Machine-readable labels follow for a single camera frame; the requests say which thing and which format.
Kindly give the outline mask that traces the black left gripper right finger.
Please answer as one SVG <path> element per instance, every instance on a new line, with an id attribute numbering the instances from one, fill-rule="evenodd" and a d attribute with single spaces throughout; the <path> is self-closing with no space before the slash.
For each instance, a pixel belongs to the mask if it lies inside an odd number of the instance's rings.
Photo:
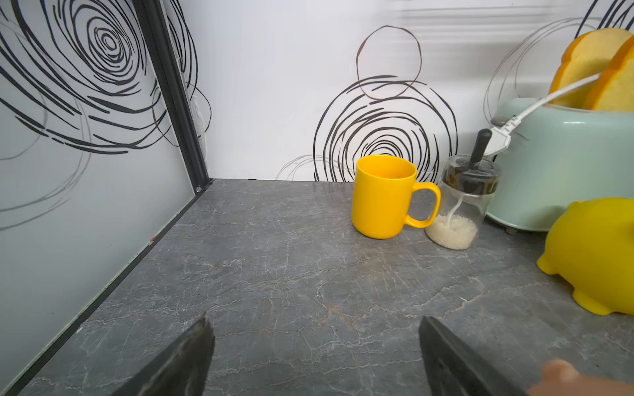
<path id="1" fill-rule="evenodd" d="M 433 316 L 419 325 L 419 346 L 432 395 L 525 395 Z"/>

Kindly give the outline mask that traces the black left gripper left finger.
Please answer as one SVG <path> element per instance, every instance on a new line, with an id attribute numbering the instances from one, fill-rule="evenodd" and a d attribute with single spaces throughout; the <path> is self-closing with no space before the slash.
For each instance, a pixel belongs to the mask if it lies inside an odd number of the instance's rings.
<path id="1" fill-rule="evenodd" d="M 204 313 L 115 395 L 201 395 L 215 351 L 215 337 Z"/>

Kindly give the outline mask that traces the pink piggy bank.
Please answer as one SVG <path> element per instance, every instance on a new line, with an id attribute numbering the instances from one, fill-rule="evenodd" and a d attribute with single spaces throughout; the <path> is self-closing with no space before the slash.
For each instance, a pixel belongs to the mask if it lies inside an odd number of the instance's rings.
<path id="1" fill-rule="evenodd" d="M 563 360 L 548 361 L 540 381 L 528 390 L 533 396 L 602 396 L 633 395 L 633 385 L 622 381 L 584 376 Z"/>

